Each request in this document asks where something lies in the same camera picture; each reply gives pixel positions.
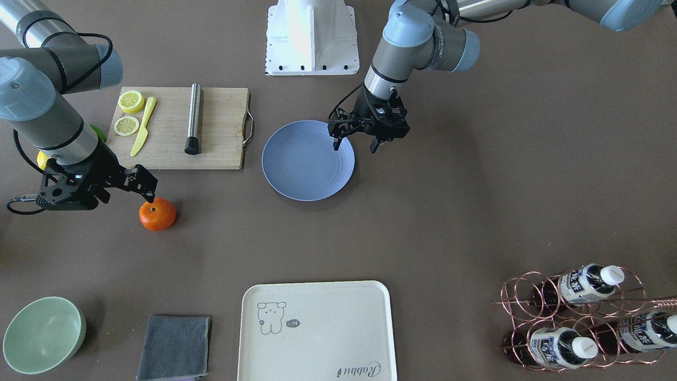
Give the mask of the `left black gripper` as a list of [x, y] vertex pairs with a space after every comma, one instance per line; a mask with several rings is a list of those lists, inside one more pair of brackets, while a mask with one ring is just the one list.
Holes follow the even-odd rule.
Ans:
[[[340, 106], [358, 92], [353, 111], [347, 112]], [[399, 92], [392, 87], [386, 91], [387, 98], [380, 99], [371, 94], [365, 85], [358, 85], [346, 94], [331, 110], [328, 116], [328, 133], [333, 138], [332, 147], [338, 151], [341, 142], [357, 132], [372, 135], [371, 154], [375, 154], [382, 142], [404, 138], [409, 132], [406, 121], [408, 111]]]

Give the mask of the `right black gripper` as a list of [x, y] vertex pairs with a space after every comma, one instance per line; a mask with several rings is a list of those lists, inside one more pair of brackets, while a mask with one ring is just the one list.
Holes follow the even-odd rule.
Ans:
[[49, 158], [36, 204], [51, 211], [93, 210], [99, 202], [109, 203], [108, 188], [138, 193], [153, 203], [157, 184], [144, 166], [121, 166], [114, 152], [99, 141], [94, 152], [77, 164], [62, 166]]

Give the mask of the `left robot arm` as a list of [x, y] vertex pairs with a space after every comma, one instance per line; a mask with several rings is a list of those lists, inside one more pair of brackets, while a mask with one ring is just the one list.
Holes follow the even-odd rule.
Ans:
[[408, 114], [401, 95], [414, 70], [463, 72], [481, 52], [476, 33], [465, 24], [489, 24], [528, 7], [551, 1], [395, 1], [363, 82], [352, 89], [358, 98], [351, 111], [338, 103], [327, 117], [332, 149], [354, 133], [373, 137], [370, 152], [404, 138]]

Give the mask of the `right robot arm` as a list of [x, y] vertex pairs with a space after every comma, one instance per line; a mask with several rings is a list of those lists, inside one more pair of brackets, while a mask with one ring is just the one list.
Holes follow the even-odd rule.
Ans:
[[88, 211], [108, 203], [109, 188], [155, 199], [157, 179], [145, 167], [121, 166], [116, 154], [65, 99], [66, 94], [120, 84], [121, 59], [105, 35], [86, 41], [41, 1], [2, 1], [2, 23], [22, 44], [2, 50], [1, 116], [19, 137], [48, 157], [39, 190], [6, 203], [33, 203], [35, 212]]

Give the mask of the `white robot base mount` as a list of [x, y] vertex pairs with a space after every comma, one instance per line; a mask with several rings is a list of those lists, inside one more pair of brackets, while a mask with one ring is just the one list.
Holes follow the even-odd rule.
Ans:
[[269, 76], [355, 75], [355, 10], [344, 1], [278, 1], [268, 8], [264, 72]]

